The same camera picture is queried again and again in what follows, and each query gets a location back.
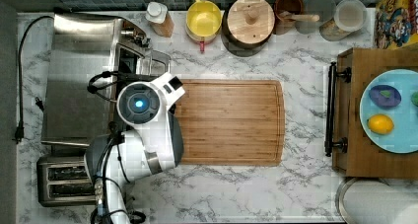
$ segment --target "cereal box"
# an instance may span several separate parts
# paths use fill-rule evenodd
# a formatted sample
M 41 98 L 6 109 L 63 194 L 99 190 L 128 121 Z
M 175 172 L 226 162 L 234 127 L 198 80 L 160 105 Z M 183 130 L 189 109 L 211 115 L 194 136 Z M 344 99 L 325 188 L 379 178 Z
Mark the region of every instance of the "cereal box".
M 376 48 L 418 49 L 418 0 L 383 0 L 377 5 Z

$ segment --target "wooden spoon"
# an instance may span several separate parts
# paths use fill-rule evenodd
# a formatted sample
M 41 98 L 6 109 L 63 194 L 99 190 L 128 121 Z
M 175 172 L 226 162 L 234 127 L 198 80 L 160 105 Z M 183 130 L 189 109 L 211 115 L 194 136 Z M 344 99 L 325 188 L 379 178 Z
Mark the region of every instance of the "wooden spoon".
M 291 19 L 295 21 L 317 22 L 319 20 L 319 15 L 295 15 L 287 11 L 283 11 L 279 15 L 284 19 Z

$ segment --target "wooden tray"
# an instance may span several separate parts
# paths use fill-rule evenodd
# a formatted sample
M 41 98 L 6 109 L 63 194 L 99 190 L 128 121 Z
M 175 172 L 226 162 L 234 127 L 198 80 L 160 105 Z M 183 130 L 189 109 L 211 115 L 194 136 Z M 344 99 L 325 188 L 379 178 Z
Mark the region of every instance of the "wooden tray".
M 184 141 L 182 164 L 280 163 L 285 115 L 280 83 L 265 80 L 181 80 L 175 116 Z

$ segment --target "lemon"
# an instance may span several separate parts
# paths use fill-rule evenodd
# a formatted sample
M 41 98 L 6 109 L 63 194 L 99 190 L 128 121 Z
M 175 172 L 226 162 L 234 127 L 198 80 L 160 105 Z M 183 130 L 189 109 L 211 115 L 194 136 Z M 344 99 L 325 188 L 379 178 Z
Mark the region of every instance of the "lemon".
M 368 119 L 367 126 L 372 132 L 378 134 L 388 134 L 394 128 L 391 118 L 382 113 L 378 113 L 370 117 Z

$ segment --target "appliance handle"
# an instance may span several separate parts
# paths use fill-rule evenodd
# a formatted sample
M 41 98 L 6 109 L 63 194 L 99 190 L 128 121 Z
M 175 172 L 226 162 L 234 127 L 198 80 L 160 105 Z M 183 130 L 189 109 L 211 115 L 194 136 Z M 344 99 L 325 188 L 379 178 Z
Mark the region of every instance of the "appliance handle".
M 339 141 L 333 141 L 334 116 L 335 116 L 335 95 L 337 77 L 345 79 L 344 82 L 351 82 L 351 68 L 347 67 L 342 72 L 337 72 L 337 63 L 331 62 L 328 71 L 328 101 L 326 109 L 326 129 L 325 129 L 325 156 L 330 157 L 333 147 L 338 147 L 343 153 L 347 152 L 348 139 L 341 138 Z

